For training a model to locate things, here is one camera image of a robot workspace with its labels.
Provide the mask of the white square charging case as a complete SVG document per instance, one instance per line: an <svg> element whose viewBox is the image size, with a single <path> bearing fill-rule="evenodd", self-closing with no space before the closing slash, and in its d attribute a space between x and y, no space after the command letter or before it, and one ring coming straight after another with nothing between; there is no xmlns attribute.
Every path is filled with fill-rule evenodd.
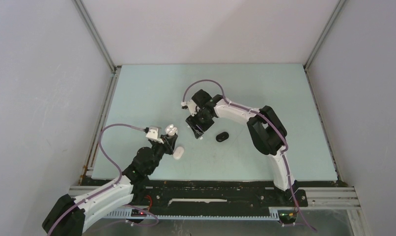
<svg viewBox="0 0 396 236"><path fill-rule="evenodd" d="M165 128L165 133L166 133L169 137L176 135L177 132L178 132L178 128L175 127L173 124L170 124L170 125L168 125L168 126Z"/></svg>

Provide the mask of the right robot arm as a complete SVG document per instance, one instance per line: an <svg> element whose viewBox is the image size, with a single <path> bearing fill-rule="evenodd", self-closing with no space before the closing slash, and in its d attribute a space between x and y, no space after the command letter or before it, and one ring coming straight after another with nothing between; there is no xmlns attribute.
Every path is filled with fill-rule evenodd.
<svg viewBox="0 0 396 236"><path fill-rule="evenodd" d="M273 183L277 189L276 201L283 206L294 201L297 185L286 157L289 148L286 141L287 130L272 107L247 107L232 102L224 94L211 96L202 89L190 100L183 99L181 107L190 113L185 121L196 139L201 138L217 118L226 118L245 125L255 149L267 156L271 162Z"/></svg>

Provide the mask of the white oval charging case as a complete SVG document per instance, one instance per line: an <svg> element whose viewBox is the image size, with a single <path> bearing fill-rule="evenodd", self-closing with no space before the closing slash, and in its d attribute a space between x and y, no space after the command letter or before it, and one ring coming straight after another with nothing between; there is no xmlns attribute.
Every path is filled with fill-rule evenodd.
<svg viewBox="0 0 396 236"><path fill-rule="evenodd" d="M185 151L184 147L181 146L176 147L172 154L173 158L175 160L181 159L182 155L184 154L184 151Z"/></svg>

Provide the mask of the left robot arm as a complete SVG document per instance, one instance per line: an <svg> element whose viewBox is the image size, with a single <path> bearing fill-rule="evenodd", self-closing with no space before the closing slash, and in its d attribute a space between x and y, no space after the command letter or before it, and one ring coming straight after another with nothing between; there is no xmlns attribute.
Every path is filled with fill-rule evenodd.
<svg viewBox="0 0 396 236"><path fill-rule="evenodd" d="M145 198L145 184L165 154L172 155L177 135L162 135L162 142L151 141L151 147L137 151L132 163L117 178L76 197L60 197L42 223L49 236L80 236L98 220L115 209Z"/></svg>

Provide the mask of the black oval charging case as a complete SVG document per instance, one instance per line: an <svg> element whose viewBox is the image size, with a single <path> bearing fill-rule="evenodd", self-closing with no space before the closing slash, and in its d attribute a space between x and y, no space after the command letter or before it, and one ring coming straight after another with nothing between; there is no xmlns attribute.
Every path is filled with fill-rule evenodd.
<svg viewBox="0 0 396 236"><path fill-rule="evenodd" d="M229 138L229 133L224 131L216 135L216 141L221 143L226 141Z"/></svg>

